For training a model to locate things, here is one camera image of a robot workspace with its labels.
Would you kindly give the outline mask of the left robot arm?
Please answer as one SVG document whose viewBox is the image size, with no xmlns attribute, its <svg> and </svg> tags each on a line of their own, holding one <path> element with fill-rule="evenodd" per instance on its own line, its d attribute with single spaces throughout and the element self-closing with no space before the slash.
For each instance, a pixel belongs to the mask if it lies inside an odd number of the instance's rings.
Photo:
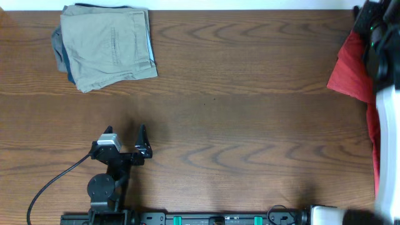
<svg viewBox="0 0 400 225">
<path fill-rule="evenodd" d="M 89 156 L 107 166 L 105 173 L 92 177 L 87 185 L 91 198 L 89 224 L 139 224 L 138 214 L 124 207 L 131 168 L 142 166 L 153 157 L 146 127 L 141 125 L 134 147 L 136 152 L 121 152 L 122 142 L 107 127 L 97 141 L 92 143 Z"/>
</svg>

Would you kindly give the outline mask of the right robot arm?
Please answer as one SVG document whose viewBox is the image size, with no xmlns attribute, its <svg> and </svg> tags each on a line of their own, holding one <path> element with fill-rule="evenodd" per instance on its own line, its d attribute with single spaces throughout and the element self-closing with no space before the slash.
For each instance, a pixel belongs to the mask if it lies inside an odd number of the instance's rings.
<svg viewBox="0 0 400 225">
<path fill-rule="evenodd" d="M 327 87 L 367 104 L 374 211 L 313 206 L 299 224 L 399 224 L 399 1 L 354 7 Z"/>
</svg>

